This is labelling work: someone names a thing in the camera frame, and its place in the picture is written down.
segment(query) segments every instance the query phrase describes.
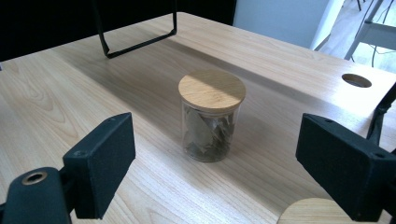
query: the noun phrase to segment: wooden table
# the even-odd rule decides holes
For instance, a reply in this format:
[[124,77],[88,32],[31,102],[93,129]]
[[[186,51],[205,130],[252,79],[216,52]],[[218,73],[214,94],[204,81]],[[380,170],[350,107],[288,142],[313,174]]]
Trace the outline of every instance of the wooden table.
[[[106,34],[124,49],[164,34],[170,16]],[[62,155],[104,119],[131,111],[136,159],[99,223],[276,223],[301,199],[329,198],[295,159],[304,112],[366,135],[396,76],[178,13],[178,33],[109,60],[93,36],[3,63],[0,72],[0,202],[32,169],[62,168]],[[247,87],[233,146],[215,163],[181,149],[183,76],[219,69]],[[357,74],[370,88],[347,84]],[[381,146],[396,146],[395,121]],[[92,223],[78,220],[77,223]]]

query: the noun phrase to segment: bamboo lid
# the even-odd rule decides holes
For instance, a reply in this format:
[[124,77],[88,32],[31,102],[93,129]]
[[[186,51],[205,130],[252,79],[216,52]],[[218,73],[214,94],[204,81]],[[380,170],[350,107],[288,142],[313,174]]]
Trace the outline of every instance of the bamboo lid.
[[187,104],[210,113],[232,111],[246,95],[245,85],[239,78],[214,70],[196,71],[184,76],[178,90]]

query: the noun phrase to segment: black mount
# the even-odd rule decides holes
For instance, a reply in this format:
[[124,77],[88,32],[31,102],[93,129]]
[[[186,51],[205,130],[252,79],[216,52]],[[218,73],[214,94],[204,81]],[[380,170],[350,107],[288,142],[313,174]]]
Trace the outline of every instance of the black mount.
[[71,223],[103,218],[120,182],[134,160],[130,113],[103,121],[64,154],[64,168],[30,171],[12,181],[0,223]]

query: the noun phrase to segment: black metal frame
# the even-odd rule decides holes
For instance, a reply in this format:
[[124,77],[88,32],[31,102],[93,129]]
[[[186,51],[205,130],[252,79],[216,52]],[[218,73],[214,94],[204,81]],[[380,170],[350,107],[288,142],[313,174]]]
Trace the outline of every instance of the black metal frame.
[[128,49],[122,49],[122,50],[119,50],[119,51],[115,51],[115,52],[109,53],[110,52],[110,48],[108,47],[107,42],[105,41],[105,35],[104,35],[104,30],[103,30],[103,25],[102,25],[102,19],[101,19],[100,14],[99,14],[99,7],[97,6],[96,0],[92,0],[93,13],[94,13],[95,21],[96,21],[96,28],[98,30],[100,41],[102,43],[103,52],[105,53],[107,58],[109,58],[109,59],[115,58],[117,56],[120,56],[121,54],[127,53],[127,52],[135,50],[135,49],[140,49],[140,48],[145,47],[147,45],[150,45],[152,43],[155,43],[155,42],[158,42],[160,40],[163,40],[163,39],[165,39],[165,38],[167,38],[169,36],[175,35],[177,33],[177,0],[171,0],[171,2],[172,2],[172,9],[173,9],[172,13],[173,13],[173,25],[174,25],[174,28],[173,28],[173,30],[171,32],[169,32],[169,34],[158,36],[156,38],[150,39],[150,40],[145,41],[143,43],[131,46]]

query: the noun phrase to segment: chair leg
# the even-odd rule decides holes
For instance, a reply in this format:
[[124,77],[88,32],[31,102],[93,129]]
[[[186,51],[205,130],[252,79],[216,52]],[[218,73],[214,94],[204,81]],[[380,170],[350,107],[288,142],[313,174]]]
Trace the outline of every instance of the chair leg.
[[361,0],[358,0],[359,11],[361,11]]

